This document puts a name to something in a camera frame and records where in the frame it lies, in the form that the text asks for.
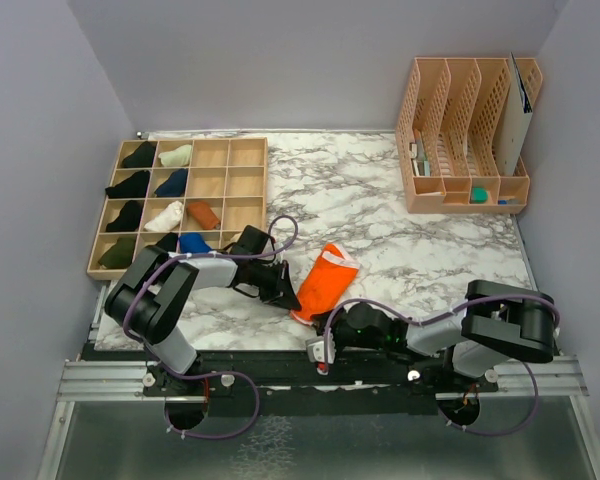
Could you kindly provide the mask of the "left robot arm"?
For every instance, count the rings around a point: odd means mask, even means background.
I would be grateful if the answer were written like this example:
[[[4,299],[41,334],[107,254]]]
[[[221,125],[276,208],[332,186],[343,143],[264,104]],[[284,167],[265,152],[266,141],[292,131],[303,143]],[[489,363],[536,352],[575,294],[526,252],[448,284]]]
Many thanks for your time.
[[[178,322],[191,292],[231,288],[246,295],[239,287],[248,285],[257,289],[255,297],[264,304],[284,310],[301,308],[288,262],[275,258],[290,244],[265,250],[273,245],[271,234],[248,225],[236,242],[221,251],[172,256],[158,246],[146,247],[109,292],[104,311],[166,367],[166,382],[175,392],[190,394],[201,380],[195,365],[198,352]]]

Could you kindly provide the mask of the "rust brown underwear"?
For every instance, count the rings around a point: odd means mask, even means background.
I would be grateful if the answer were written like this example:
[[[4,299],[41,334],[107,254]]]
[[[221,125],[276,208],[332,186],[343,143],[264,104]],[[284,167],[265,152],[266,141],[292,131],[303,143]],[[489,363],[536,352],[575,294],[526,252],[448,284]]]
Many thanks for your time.
[[[202,229],[217,230],[220,228],[221,220],[207,202],[189,202],[186,206],[186,210],[189,216],[192,217]]]

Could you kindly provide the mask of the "bright orange underwear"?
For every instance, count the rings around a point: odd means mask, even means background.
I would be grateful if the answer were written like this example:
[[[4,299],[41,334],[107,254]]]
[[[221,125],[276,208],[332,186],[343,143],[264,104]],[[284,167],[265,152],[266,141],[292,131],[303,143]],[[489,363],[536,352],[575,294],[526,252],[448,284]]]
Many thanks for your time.
[[[310,325],[314,315],[332,310],[353,283],[359,269],[360,263],[342,245],[328,243],[297,293],[300,309],[291,310],[290,317]]]

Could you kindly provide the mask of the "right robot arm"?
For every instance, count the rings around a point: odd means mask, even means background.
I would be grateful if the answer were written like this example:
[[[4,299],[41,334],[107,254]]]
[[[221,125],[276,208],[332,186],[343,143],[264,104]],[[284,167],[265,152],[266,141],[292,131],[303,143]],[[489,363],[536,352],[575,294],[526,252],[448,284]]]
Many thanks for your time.
[[[347,348],[381,352],[407,368],[407,380],[437,391],[461,391],[510,359],[548,364],[560,314],[552,297],[474,280],[463,299],[425,317],[354,298],[312,319],[309,360],[328,374]]]

